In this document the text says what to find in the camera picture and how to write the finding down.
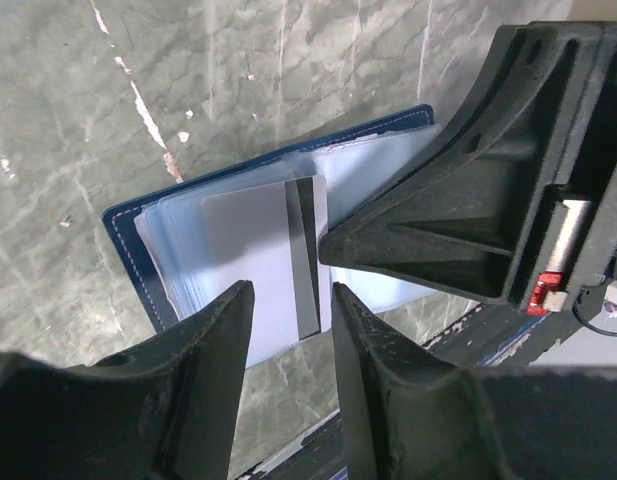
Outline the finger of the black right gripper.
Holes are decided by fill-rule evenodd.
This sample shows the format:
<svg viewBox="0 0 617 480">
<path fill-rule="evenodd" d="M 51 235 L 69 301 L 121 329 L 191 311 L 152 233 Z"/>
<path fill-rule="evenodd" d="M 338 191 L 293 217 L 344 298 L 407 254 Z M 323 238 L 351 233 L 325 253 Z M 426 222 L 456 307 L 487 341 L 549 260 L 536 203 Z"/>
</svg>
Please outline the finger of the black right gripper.
<svg viewBox="0 0 617 480">
<path fill-rule="evenodd" d="M 527 305 L 546 193 L 581 140 L 616 22 L 500 27 L 472 89 L 412 166 L 327 233 L 322 262 Z"/>
</svg>

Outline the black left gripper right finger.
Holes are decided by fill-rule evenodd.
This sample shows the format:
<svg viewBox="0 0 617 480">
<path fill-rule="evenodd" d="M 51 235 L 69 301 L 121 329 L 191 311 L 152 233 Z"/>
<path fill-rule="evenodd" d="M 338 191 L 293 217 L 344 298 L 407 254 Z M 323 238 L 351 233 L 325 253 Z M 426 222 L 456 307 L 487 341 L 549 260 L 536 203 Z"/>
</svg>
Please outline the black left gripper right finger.
<svg viewBox="0 0 617 480">
<path fill-rule="evenodd" d="M 445 362 L 345 285 L 332 334 L 352 479 L 617 479 L 617 367 Z"/>
</svg>

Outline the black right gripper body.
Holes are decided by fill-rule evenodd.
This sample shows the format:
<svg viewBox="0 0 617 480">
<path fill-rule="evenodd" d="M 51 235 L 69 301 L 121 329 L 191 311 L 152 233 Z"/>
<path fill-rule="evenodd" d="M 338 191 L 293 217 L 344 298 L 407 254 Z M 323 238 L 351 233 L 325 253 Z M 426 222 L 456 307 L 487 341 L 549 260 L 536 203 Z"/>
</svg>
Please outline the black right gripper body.
<svg viewBox="0 0 617 480">
<path fill-rule="evenodd" d="M 584 108 L 581 140 L 547 189 L 527 299 L 530 315 L 570 313 L 600 335 L 607 331 L 593 318 L 617 315 L 617 304 L 605 298 L 617 281 L 617 25 L 603 59 L 588 82 L 596 96 Z"/>
</svg>

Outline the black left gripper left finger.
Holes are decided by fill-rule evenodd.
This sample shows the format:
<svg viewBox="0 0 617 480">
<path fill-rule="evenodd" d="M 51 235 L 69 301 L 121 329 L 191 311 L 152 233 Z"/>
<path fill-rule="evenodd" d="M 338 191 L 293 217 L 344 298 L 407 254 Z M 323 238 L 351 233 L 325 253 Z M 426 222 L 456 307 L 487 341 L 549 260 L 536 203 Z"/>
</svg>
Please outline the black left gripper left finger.
<svg viewBox="0 0 617 480">
<path fill-rule="evenodd" d="M 226 478 L 253 307 L 236 282 L 89 367 L 0 353 L 0 479 Z"/>
</svg>

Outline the grey magnetic stripe card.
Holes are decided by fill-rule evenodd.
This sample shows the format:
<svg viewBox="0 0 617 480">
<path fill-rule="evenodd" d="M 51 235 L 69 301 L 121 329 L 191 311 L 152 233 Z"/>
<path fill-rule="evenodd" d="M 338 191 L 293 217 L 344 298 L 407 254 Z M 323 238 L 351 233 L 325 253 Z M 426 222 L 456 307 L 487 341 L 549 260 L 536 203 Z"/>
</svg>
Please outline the grey magnetic stripe card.
<svg viewBox="0 0 617 480">
<path fill-rule="evenodd" d="M 317 255 L 328 225 L 323 177 L 215 195 L 201 211 L 210 286 L 237 280 L 254 286 L 247 366 L 330 329 L 330 273 Z"/>
</svg>

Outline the blue leather card holder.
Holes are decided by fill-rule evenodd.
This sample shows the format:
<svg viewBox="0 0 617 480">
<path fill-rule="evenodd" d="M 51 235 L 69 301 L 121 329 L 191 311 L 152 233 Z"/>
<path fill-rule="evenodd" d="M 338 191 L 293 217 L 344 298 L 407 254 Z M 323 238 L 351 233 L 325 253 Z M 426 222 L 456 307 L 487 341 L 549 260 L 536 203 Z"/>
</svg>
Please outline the blue leather card holder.
<svg viewBox="0 0 617 480">
<path fill-rule="evenodd" d="M 384 309 L 419 293 L 328 268 L 317 244 L 438 130 L 431 106 L 418 105 L 112 206 L 103 223 L 157 331 L 248 279 L 259 287 L 254 334 L 301 339 L 330 325 L 331 278 L 382 287 Z"/>
</svg>

